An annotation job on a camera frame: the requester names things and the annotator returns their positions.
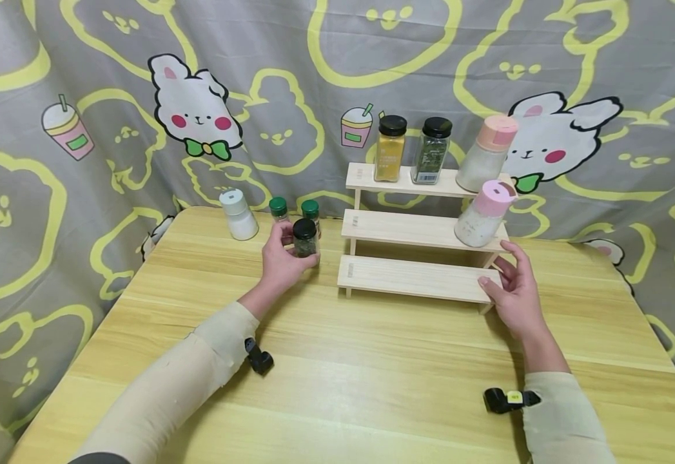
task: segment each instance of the pink lid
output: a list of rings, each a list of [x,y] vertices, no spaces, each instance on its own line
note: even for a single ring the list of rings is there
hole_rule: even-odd
[[[518,200],[518,194],[512,185],[500,180],[488,180],[474,199],[474,207],[485,216],[500,218],[515,200]]]
[[[518,122],[512,117],[498,114],[484,119],[477,136],[477,143],[484,150],[507,151],[517,133]]]

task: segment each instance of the beige sleeve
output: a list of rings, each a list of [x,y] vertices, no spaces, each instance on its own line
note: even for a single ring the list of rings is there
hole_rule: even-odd
[[[172,433],[231,379],[258,320],[238,302],[209,317],[129,385],[77,453],[153,463]]]
[[[600,420],[573,375],[534,372],[525,389],[541,397],[523,410],[528,450],[534,464],[612,464]]]

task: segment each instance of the patterned fabric backdrop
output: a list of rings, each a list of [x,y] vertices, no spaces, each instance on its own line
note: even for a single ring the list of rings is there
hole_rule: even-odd
[[[0,460],[178,211],[339,217],[382,112],[448,168],[517,118],[511,234],[609,255],[675,361],[675,0],[0,0]]]

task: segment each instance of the table surface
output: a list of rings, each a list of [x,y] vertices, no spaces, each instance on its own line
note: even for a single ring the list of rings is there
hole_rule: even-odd
[[[123,389],[260,275],[260,233],[230,238],[219,209],[181,212],[15,448],[10,463],[66,463]],[[186,422],[161,463],[527,462],[521,414],[482,393],[522,384],[522,358],[494,311],[337,289],[346,241],[322,221],[322,262],[261,324],[275,358],[243,367]],[[587,246],[515,240],[531,255],[543,310],[616,458],[675,463],[675,367],[619,273]],[[454,260],[449,250],[434,259]],[[358,244],[358,254],[431,249]]]

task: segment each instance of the wooden shelf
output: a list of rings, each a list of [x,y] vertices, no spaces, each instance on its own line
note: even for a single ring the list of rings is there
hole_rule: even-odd
[[[343,255],[337,286],[489,305],[477,282],[484,275],[502,286],[494,269]]]
[[[368,191],[386,191],[392,193],[410,193],[417,195],[433,195],[436,197],[465,198],[475,197],[473,191],[462,189],[456,184],[456,169],[443,169],[440,171],[440,179],[435,185],[419,185],[412,182],[410,166],[402,166],[398,182],[376,182],[373,180],[372,164],[365,162],[351,162],[347,167],[346,187]],[[513,180],[507,174],[500,175],[499,179],[509,185]]]
[[[500,240],[508,240],[504,224],[500,224],[490,243],[479,248],[466,245],[457,239],[453,231],[455,224],[455,218],[346,209],[342,220],[342,236],[388,244],[508,253],[500,246]]]

